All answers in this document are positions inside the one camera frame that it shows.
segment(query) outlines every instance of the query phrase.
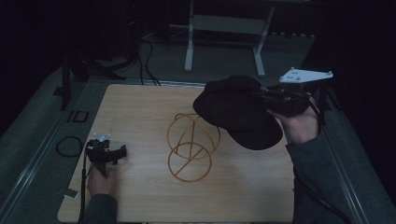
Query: hat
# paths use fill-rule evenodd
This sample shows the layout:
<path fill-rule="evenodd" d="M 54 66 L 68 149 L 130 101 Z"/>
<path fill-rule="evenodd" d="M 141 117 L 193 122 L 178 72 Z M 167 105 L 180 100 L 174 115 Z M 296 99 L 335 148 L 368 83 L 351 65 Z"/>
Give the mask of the hat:
<path fill-rule="evenodd" d="M 195 112 L 208 123 L 225 129 L 242 147 L 253 150 L 276 145 L 283 136 L 257 93 L 261 84 L 248 76 L 208 82 L 193 102 Z"/>

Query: sleeve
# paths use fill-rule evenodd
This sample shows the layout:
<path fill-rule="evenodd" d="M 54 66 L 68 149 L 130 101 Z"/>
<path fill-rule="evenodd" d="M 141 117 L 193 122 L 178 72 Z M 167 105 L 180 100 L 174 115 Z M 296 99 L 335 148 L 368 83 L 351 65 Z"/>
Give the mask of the sleeve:
<path fill-rule="evenodd" d="M 93 195 L 87 209 L 85 210 L 85 216 L 80 223 L 117 223 L 117 201 L 107 194 Z"/>
<path fill-rule="evenodd" d="M 323 136 L 319 135 L 304 144 L 287 145 L 286 148 L 296 177 L 293 223 L 347 223 L 352 220 Z"/>

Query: table top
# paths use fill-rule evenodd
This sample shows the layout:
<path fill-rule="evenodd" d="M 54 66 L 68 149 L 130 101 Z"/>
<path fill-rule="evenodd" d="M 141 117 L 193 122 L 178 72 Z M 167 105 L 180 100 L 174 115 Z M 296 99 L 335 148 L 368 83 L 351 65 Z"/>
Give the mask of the table top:
<path fill-rule="evenodd" d="M 266 150 L 248 150 L 236 144 L 225 130 L 219 129 L 219 137 L 216 127 L 198 119 L 191 140 L 186 128 L 191 119 L 182 116 L 175 121 L 175 117 L 194 113 L 192 103 L 202 91 L 199 87 L 118 84 L 107 88 L 90 136 L 110 132 L 110 149 L 127 147 L 127 157 L 116 165 L 120 185 L 116 196 L 118 221 L 291 221 L 293 173 L 286 139 Z M 189 142 L 186 136 L 199 143 L 196 145 L 202 143 L 212 151 L 211 155 L 199 154 L 195 159 L 200 160 L 185 162 L 172 153 L 171 147 L 177 143 Z M 212 142 L 219 142 L 215 151 L 216 144 Z M 171 174 L 183 162 L 187 166 L 177 176 L 183 175 L 184 179 L 201 176 L 209 168 L 210 171 L 199 181 L 183 182 Z M 70 189 L 79 191 L 81 169 L 82 157 Z M 79 205 L 79 196 L 64 197 L 58 218 L 76 222 Z"/>

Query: person's right hand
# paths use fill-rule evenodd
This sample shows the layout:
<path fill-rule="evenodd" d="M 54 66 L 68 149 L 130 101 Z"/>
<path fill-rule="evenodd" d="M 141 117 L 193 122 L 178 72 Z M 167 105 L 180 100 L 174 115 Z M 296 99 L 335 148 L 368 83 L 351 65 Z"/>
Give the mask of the person's right hand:
<path fill-rule="evenodd" d="M 267 111 L 275 118 L 280 119 L 290 141 L 296 145 L 314 139 L 318 135 L 318 116 L 311 106 L 309 106 L 303 114 L 293 118 L 287 118 L 271 110 Z"/>
<path fill-rule="evenodd" d="M 88 181 L 88 190 L 90 191 L 91 196 L 95 194 L 108 194 L 115 198 L 117 191 L 116 169 L 110 167 L 108 169 L 107 177 L 105 177 L 95 166 L 93 166 Z"/>

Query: background table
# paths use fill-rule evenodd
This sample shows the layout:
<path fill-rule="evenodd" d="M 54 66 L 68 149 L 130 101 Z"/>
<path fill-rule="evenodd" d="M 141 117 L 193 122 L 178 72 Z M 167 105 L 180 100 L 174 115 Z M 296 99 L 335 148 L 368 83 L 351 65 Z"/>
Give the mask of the background table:
<path fill-rule="evenodd" d="M 117 165 L 118 221 L 241 222 L 291 221 L 293 173 L 283 138 L 276 146 L 252 151 L 220 129 L 212 168 L 194 183 L 174 178 L 167 165 L 171 151 L 167 130 L 178 113 L 194 113 L 192 102 L 202 88 L 110 85 L 90 136 L 108 130 L 110 148 L 126 145 L 127 158 Z M 177 126 L 172 133 L 177 134 Z M 216 136 L 216 130 L 207 129 Z M 82 158 L 69 188 L 79 190 Z M 87 204 L 90 195 L 87 191 Z M 76 222 L 80 198 L 64 197 L 58 218 Z"/>

